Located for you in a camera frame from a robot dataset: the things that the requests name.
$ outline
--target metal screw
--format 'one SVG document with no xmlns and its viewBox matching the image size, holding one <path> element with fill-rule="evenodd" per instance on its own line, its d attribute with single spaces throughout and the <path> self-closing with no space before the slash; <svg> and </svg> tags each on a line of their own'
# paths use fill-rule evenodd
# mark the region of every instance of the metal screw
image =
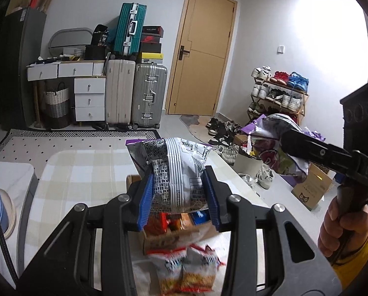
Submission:
<svg viewBox="0 0 368 296">
<path fill-rule="evenodd" d="M 276 204 L 273 206 L 274 210 L 276 210 L 278 213 L 282 213 L 286 208 L 281 203 Z"/>
<path fill-rule="evenodd" d="M 229 196 L 229 200 L 232 201 L 233 203 L 238 203 L 241 199 L 242 199 L 242 197 L 240 197 L 239 195 L 230 195 Z"/>
<path fill-rule="evenodd" d="M 122 202 L 126 202 L 126 201 L 129 201 L 130 199 L 130 196 L 128 194 L 121 194 L 118 196 L 118 200 L 119 201 L 122 201 Z"/>
<path fill-rule="evenodd" d="M 75 211 L 83 211 L 84 209 L 85 209 L 85 205 L 82 204 L 82 203 L 79 203 L 79 204 L 74 206 Z"/>
</svg>

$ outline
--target hand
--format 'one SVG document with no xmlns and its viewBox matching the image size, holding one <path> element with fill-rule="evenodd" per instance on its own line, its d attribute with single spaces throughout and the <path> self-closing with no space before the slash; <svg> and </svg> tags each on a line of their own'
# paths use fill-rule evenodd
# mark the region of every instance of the hand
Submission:
<svg viewBox="0 0 368 296">
<path fill-rule="evenodd" d="M 354 230 L 355 233 L 347 243 L 342 255 L 359 249 L 368 237 L 368 206 L 365 205 L 362 211 L 347 213 L 338 222 L 339 210 L 336 197 L 331 201 L 324 222 L 321 225 L 318 237 L 318 248 L 325 257 L 330 257 L 339 248 L 338 238 L 342 235 L 343 229 Z"/>
</svg>

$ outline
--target wooden door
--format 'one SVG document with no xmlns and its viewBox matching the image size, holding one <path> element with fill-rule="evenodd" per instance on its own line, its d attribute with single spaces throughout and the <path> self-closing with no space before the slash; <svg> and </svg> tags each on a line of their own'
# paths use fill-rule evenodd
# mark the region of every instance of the wooden door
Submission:
<svg viewBox="0 0 368 296">
<path fill-rule="evenodd" d="M 213 115 L 225 73 L 235 3 L 188 0 L 186 11 L 168 113 Z"/>
</svg>

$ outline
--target drawer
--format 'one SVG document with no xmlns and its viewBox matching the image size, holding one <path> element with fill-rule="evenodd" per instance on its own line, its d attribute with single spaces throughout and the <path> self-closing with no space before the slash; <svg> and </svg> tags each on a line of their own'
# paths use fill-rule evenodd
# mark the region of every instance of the drawer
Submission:
<svg viewBox="0 0 368 296">
<path fill-rule="evenodd" d="M 103 93 L 77 93 L 75 99 L 76 107 L 104 107 Z"/>
<path fill-rule="evenodd" d="M 95 62 L 94 63 L 94 76 L 103 75 L 104 62 Z"/>
<path fill-rule="evenodd" d="M 94 64 L 92 62 L 61 63 L 58 77 L 92 76 Z"/>
<path fill-rule="evenodd" d="M 74 93 L 104 93 L 106 78 L 74 79 Z"/>
<path fill-rule="evenodd" d="M 58 65 L 37 65 L 27 68 L 27 80 L 56 79 L 58 76 Z"/>
<path fill-rule="evenodd" d="M 104 121 L 104 107 L 76 107 L 76 121 Z"/>
</svg>

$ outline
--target yellow sleeve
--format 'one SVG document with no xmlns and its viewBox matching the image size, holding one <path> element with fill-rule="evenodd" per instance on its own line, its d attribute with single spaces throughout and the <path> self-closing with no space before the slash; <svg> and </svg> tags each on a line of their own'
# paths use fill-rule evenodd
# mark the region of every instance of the yellow sleeve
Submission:
<svg viewBox="0 0 368 296">
<path fill-rule="evenodd" d="M 343 289 L 345 289 L 354 280 L 367 261 L 368 238 L 358 252 L 354 255 L 348 256 L 347 258 L 340 259 L 335 265 L 333 265 L 333 269 L 338 275 Z"/>
</svg>

